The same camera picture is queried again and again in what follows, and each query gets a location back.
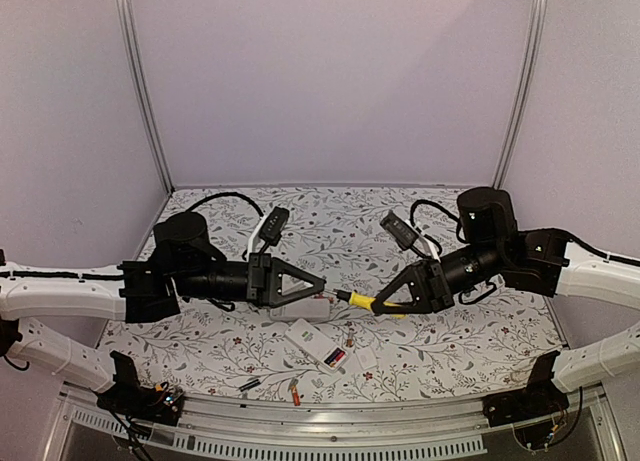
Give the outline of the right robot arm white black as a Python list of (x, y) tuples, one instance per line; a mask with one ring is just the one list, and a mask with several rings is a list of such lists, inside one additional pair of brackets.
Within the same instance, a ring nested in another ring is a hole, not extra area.
[[(457, 208), (465, 246), (404, 268), (374, 298), (373, 313), (439, 312), (451, 307), (455, 296), (496, 275), (518, 291), (638, 308), (638, 260), (596, 249), (562, 229), (519, 230), (504, 190), (469, 189), (458, 196)], [(584, 348), (548, 353), (536, 360), (517, 408), (537, 417), (554, 403), (556, 391), (569, 393), (638, 365), (638, 326)]]

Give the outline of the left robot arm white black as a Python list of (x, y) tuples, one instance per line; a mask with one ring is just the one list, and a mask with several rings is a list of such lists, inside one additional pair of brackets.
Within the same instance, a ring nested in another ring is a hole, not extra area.
[(209, 240), (204, 216), (181, 212), (155, 225), (145, 261), (104, 268), (34, 268), (1, 263), (1, 352), (38, 364), (128, 415), (148, 407), (130, 357), (103, 354), (50, 330), (39, 317), (80, 316), (154, 323), (179, 314), (184, 298), (276, 308), (321, 293), (324, 279), (264, 249), (230, 261)]

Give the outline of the orange AAA battery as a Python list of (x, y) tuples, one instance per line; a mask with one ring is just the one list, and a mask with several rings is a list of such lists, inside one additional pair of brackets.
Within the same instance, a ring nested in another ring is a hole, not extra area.
[(292, 401), (296, 407), (301, 405), (301, 399), (297, 388), (298, 380), (293, 379), (289, 384), (289, 392), (291, 393)]

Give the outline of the white remote control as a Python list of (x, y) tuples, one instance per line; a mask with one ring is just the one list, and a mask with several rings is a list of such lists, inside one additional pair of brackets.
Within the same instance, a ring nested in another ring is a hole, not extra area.
[(269, 318), (276, 322), (295, 322), (304, 319), (308, 322), (323, 322), (330, 318), (330, 301), (326, 298), (307, 298), (291, 304), (272, 308)]

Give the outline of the white battery cover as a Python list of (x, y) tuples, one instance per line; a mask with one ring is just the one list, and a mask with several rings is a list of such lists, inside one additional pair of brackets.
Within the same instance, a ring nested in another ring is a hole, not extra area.
[(356, 349), (354, 355), (362, 370), (371, 370), (378, 365), (375, 352), (369, 348)]

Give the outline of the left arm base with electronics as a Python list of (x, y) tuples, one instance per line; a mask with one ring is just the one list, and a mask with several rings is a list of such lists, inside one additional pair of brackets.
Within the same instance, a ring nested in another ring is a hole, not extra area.
[(97, 406), (105, 411), (167, 426), (177, 426), (184, 407), (184, 390), (162, 382), (157, 387), (145, 387), (138, 378), (134, 361), (112, 351), (114, 385), (97, 393)]

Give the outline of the yellow handled screwdriver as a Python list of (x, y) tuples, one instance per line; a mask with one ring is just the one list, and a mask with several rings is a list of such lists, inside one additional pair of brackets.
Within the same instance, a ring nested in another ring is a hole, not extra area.
[(357, 308), (370, 312), (372, 315), (376, 315), (376, 313), (372, 309), (374, 298), (358, 294), (355, 291), (325, 290), (321, 293), (315, 294), (313, 296), (313, 299), (324, 299), (328, 300), (330, 303), (343, 301), (348, 305), (355, 306)]

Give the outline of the small white remote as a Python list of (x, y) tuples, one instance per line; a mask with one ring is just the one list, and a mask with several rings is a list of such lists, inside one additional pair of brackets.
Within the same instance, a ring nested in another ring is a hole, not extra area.
[[(349, 354), (345, 348), (339, 346), (330, 337), (304, 319), (298, 319), (293, 322), (285, 330), (284, 337), (327, 373), (338, 372), (349, 359)], [(323, 361), (336, 348), (343, 349), (347, 355), (336, 369), (330, 369), (324, 365)]]

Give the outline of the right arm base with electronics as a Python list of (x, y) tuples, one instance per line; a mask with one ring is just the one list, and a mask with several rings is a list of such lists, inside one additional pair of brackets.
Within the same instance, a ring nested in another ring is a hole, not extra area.
[(538, 357), (523, 388), (482, 398), (482, 412), (491, 427), (560, 415), (560, 420), (549, 423), (546, 431), (534, 428), (516, 436), (516, 440), (529, 450), (551, 447), (565, 421), (569, 400), (552, 382), (553, 365), (559, 355), (559, 351), (552, 351)]

